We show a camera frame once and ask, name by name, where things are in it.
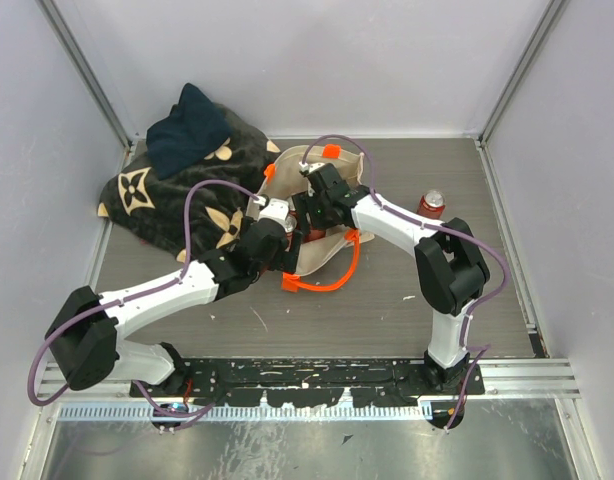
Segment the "beige canvas tote bag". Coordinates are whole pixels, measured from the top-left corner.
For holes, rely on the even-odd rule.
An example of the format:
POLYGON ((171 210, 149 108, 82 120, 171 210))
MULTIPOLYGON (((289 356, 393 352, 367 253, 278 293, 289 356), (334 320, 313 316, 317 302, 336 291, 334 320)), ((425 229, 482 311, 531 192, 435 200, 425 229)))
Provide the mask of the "beige canvas tote bag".
POLYGON ((284 290, 331 292, 355 273, 361 243, 373 237, 358 229, 351 214, 368 194, 361 184, 363 158, 335 144, 297 146, 265 168, 261 187, 248 201, 241 238, 246 247, 271 242, 265 268, 283 273, 284 290), (329 285, 302 281, 345 246, 353 248, 353 256, 339 280, 329 285))

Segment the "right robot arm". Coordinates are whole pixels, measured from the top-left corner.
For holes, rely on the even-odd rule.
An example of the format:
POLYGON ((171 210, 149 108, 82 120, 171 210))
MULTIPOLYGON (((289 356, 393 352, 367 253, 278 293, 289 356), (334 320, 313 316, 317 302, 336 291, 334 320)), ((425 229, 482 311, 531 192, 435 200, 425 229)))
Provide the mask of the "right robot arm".
POLYGON ((452 391, 469 361, 470 308, 490 279, 466 222, 444 223, 408 212, 366 185, 350 186, 331 164, 302 165, 299 172, 307 181, 307 191, 293 196, 300 222, 320 230, 345 226, 373 234, 415 259, 421 293, 432 308, 422 376, 434 392, 452 391))

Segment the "red soda can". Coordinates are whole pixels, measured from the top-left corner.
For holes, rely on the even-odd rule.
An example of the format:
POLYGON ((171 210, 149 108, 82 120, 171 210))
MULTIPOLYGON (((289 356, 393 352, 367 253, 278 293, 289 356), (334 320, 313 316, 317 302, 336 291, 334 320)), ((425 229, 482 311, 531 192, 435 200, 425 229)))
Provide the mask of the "red soda can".
POLYGON ((445 208, 446 200, 443 193, 432 189, 421 196, 416 213, 429 219, 440 219, 445 208))
POLYGON ((288 239, 292 238, 293 232, 295 231, 295 229, 297 228, 297 220, 296 218, 289 214, 286 219, 285 219, 285 223, 284 223, 284 228, 285 228, 285 233, 288 239))
POLYGON ((307 242, 313 242, 316 240, 320 240, 326 236, 325 230, 312 229, 310 233, 306 237, 307 242))

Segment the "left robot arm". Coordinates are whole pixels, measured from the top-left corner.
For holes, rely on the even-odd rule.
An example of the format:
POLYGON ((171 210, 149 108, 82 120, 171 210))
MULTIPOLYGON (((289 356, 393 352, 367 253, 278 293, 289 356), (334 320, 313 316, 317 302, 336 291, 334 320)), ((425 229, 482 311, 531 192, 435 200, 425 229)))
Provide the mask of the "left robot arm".
POLYGON ((190 377, 178 351, 129 336, 178 311, 238 294, 267 271, 294 272, 303 239, 299 228, 287 231, 268 218, 249 221, 237 241, 204 253, 186 271, 104 294, 74 290, 45 336, 68 388, 83 391, 110 379, 178 395, 190 377))

